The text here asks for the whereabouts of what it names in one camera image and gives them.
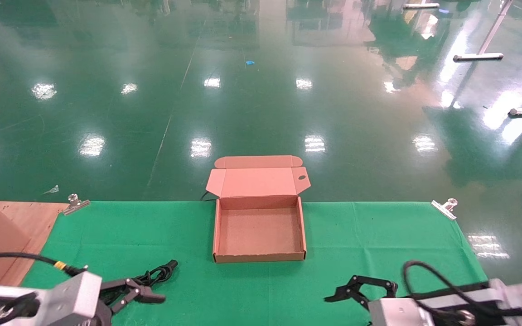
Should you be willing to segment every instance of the table frame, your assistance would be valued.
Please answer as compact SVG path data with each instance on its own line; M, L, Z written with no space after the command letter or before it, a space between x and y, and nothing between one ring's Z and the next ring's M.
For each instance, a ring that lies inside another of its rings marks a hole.
M495 37L495 34L497 33L499 27L501 27L501 23L505 19L505 16L507 15L507 12L513 5L514 0L507 0L505 4L503 5L503 8L501 8L501 11L499 12L499 15L497 16L497 20L495 20L495 23L491 27L491 30L488 32L487 37L484 39L483 44L481 45L480 49L478 50L478 53L472 53L472 54L457 54L452 58L452 60L456 62L461 61L477 61L477 60L502 60L503 53L485 53L487 51L487 48L491 41L493 40L493 37ZM513 109L509 112L510 115L513 115L514 117L520 117L522 116L522 110L516 110Z

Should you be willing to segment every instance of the glossy floor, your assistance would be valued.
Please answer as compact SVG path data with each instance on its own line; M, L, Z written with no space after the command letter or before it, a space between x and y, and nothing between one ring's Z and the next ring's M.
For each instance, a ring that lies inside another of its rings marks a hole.
M0 0L0 200L198 200L218 157L294 154L305 201L458 199L522 281L522 4L470 64L502 1L439 2Z

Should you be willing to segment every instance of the box lid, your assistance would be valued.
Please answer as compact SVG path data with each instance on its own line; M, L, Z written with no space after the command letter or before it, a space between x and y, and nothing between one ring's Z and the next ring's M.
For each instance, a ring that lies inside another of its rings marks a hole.
M296 196L311 186L302 164L293 155L221 157L207 191L219 198Z

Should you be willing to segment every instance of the black cable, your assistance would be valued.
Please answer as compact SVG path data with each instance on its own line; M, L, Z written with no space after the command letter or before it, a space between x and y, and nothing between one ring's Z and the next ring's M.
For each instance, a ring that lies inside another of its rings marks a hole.
M439 317L439 318L456 318L458 320L464 320L464 316L460 313L456 312L448 312L445 310L435 309L432 307L429 307L422 303L419 298L418 293L414 293L412 291L412 286L410 285L410 281L408 281L408 269L412 266L420 266L421 268L426 269L427 271L431 272L434 276L436 276L439 280L442 281L442 283L445 283L449 289L454 291L458 297L463 299L464 301L468 302L472 307L474 307L478 312L481 314L485 314L487 316L491 317L512 317L512 316L522 316L522 309L516 308L516 309L499 309L499 310L491 310L489 308L484 307L483 304L474 301L470 297L468 297L462 290L460 290L456 285L448 281L442 274L440 274L435 268L433 268L431 265L426 264L425 262L421 262L418 260L409 260L402 266L402 278L404 279L404 285L406 287L406 291L408 291L408 294L414 299L414 301L417 303L417 305L432 314L433 316Z
M138 285L142 285L145 287L152 287L156 283L161 283L167 281L172 277L172 271L179 263L176 260L171 260L170 262L158 266L157 268L146 271L145 274L139 275L137 277L132 277L131 279L136 282ZM105 305L109 306L114 301L118 300L120 296L126 293L126 287L121 287L117 291L111 291L106 293L100 293L100 299L104 302Z
M40 262L48 263L51 265L56 264L57 260L40 256L39 254L28 254L26 252L0 252L0 258L28 258L33 260L39 260Z
M24 313L24 309L27 308L27 306L30 303L35 301L37 296L37 293L31 292L20 297L16 297L12 301L4 305L4 312L8 312L10 309L12 309L12 311L5 317L0 318L0 325L22 316Z
M207 199L207 200L203 200L205 199L205 196L207 194L210 194L211 192L209 192L209 190L206 190L205 193L201 196L201 199L199 199L199 201L213 201L213 200L216 200L216 198L211 198L211 199Z
M167 264L164 264L162 266L158 266L157 268L149 271L146 271L144 275L139 275L137 277L134 277L132 280L138 285L143 285L145 287L152 287L156 283L161 283L164 281L167 281L172 276L172 270L178 265L179 263L176 260L171 260Z
M64 273L69 276L76 276L79 273L85 272L85 268L75 268L67 265L66 263L60 260L53 260L39 254L28 254L27 252L0 252L0 258L27 258L33 260L39 260L40 262L44 262L46 264L50 264L55 268L64 271Z

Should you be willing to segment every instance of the green cloth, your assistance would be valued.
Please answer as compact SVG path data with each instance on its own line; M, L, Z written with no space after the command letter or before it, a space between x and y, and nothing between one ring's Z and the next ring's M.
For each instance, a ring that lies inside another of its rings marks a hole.
M426 202L308 202L303 204L307 259L215 264L214 202L93 202L58 217L42 254L89 265L104 280L134 277L171 259L174 276L154 287L162 305L130 303L116 326L352 325L368 313L355 301L326 303L354 274L397 282L410 259L428 262L455 284L487 280L455 221ZM444 286L413 268L417 291ZM34 264L23 286L51 288L66 276ZM371 299L385 291L364 289Z

